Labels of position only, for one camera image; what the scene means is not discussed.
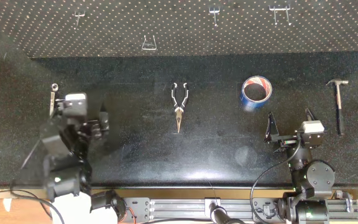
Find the hammer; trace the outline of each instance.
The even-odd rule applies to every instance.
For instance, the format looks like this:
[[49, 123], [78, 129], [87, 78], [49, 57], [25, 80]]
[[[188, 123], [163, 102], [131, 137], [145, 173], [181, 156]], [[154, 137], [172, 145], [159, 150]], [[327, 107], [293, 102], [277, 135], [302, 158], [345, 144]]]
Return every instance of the hammer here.
[[333, 80], [329, 81], [326, 85], [328, 85], [330, 83], [334, 83], [336, 86], [336, 101], [338, 104], [338, 111], [337, 111], [338, 133], [340, 136], [343, 136], [343, 135], [345, 135], [345, 133], [344, 133], [344, 128], [343, 128], [341, 92], [339, 91], [339, 85], [340, 84], [347, 85], [349, 83], [349, 81], [341, 80], [339, 78], [334, 78]]

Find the roll of tape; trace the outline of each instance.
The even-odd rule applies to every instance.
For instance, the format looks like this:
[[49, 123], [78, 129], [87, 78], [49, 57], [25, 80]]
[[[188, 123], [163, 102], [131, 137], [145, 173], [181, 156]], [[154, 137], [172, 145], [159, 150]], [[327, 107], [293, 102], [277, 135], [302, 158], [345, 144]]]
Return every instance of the roll of tape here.
[[[244, 91], [248, 85], [262, 86], [266, 92], [266, 97], [262, 100], [250, 99]], [[244, 106], [244, 109], [246, 111], [253, 111], [256, 108], [260, 108], [270, 98], [270, 96], [272, 95], [272, 92], [273, 92], [272, 84], [265, 77], [256, 75], [256, 76], [248, 78], [244, 82], [244, 84], [242, 84], [242, 89], [241, 89], [241, 101]]]

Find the wooden floor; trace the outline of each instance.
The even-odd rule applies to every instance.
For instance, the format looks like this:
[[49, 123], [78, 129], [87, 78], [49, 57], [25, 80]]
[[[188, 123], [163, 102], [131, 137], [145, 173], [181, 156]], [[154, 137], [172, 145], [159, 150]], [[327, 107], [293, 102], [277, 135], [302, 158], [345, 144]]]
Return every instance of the wooden floor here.
[[[184, 194], [183, 192], [180, 193], [180, 195], [181, 195], [180, 197], [169, 195], [167, 193], [169, 191], [165, 192], [165, 191], [161, 191], [161, 190], [159, 190], [157, 192], [160, 192], [163, 194], [157, 194], [155, 191], [146, 191], [146, 192], [136, 191], [136, 192], [127, 193], [127, 191], [125, 191], [125, 192], [119, 192], [119, 194], [122, 195], [123, 197], [145, 197], [144, 194], [147, 194], [149, 197], [152, 197], [152, 198], [167, 198], [167, 197], [193, 198], [192, 195]], [[202, 197], [202, 198], [213, 197], [213, 195], [201, 194], [200, 192], [196, 192], [196, 194], [199, 197]], [[35, 191], [35, 192], [33, 191], [33, 193], [35, 193], [39, 197], [42, 197], [42, 195], [44, 194], [44, 191], [39, 191], [38, 193], [37, 193], [37, 191]], [[227, 192], [227, 190], [225, 192], [216, 190], [216, 195], [217, 195], [217, 197], [221, 197], [221, 198], [234, 198], [234, 195], [230, 191]], [[245, 190], [244, 194], [236, 194], [236, 198], [238, 198], [239, 195], [244, 195], [243, 197], [240, 196], [240, 198], [247, 198], [246, 195], [249, 195], [249, 193], [247, 194], [247, 192]], [[275, 193], [269, 193], [269, 192], [260, 190], [259, 193], [257, 194], [257, 197], [274, 197], [275, 195], [276, 195]], [[0, 194], [0, 223], [5, 223], [5, 224], [14, 224], [14, 223], [20, 223], [20, 224], [48, 223], [48, 224], [50, 224], [50, 223], [52, 223], [52, 221], [45, 214], [44, 210], [42, 209], [41, 205], [38, 202], [33, 202], [30, 200], [24, 200], [24, 199], [12, 199], [11, 211], [10, 212], [5, 211], [5, 208], [4, 208], [4, 205], [2, 202], [3, 198], [5, 198], [5, 197], [6, 198], [10, 197], [9, 193], [7, 193], [6, 195]]]

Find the black countertop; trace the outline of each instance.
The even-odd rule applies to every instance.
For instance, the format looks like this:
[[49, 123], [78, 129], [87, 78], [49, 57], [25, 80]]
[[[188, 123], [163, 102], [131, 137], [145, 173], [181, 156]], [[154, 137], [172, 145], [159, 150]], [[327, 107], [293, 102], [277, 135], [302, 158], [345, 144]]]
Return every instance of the black countertop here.
[[[246, 113], [242, 82], [262, 75], [273, 85], [263, 108]], [[332, 78], [341, 87], [344, 137], [336, 129]], [[83, 91], [89, 114], [102, 102], [109, 112], [108, 140], [89, 149], [95, 187], [250, 187], [284, 160], [263, 143], [273, 111], [281, 134], [291, 134], [313, 111], [327, 130], [313, 150], [336, 168], [336, 186], [358, 187], [358, 52], [221, 55], [208, 57], [0, 58], [0, 186], [20, 174], [21, 184], [41, 185], [45, 149], [19, 168], [48, 117], [50, 85], [61, 95]], [[189, 102], [176, 133], [170, 99], [173, 82], [187, 82]], [[183, 96], [183, 89], [178, 94]], [[288, 187], [287, 166], [268, 173], [261, 187]]]

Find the pegboard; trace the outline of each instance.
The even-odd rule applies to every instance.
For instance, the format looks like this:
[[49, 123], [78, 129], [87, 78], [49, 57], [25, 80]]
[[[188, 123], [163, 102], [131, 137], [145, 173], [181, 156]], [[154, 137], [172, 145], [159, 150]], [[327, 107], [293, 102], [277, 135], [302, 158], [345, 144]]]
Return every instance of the pegboard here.
[[358, 1], [0, 0], [0, 30], [32, 58], [358, 51]]

